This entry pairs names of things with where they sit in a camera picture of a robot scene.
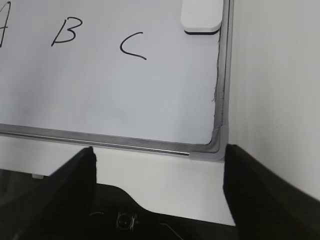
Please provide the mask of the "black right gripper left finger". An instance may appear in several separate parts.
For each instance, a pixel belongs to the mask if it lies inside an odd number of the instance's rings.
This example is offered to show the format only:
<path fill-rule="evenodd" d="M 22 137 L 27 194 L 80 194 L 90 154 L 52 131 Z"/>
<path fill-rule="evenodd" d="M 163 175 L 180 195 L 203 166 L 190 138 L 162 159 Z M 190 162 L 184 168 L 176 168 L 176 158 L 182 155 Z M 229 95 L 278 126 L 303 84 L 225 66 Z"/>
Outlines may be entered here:
<path fill-rule="evenodd" d="M 2 240 L 88 240 L 97 189 L 93 147 L 80 150 L 33 189 L 0 206 Z"/>

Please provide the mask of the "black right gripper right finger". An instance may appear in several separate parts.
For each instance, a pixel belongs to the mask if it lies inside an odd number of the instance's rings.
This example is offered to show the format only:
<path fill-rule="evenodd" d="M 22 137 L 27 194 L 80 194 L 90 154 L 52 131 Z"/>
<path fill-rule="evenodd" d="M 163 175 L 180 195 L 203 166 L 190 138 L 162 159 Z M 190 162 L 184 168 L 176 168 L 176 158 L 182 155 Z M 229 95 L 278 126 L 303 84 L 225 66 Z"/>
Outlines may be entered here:
<path fill-rule="evenodd" d="M 320 202 L 237 145 L 225 149 L 223 192 L 241 240 L 318 240 Z"/>

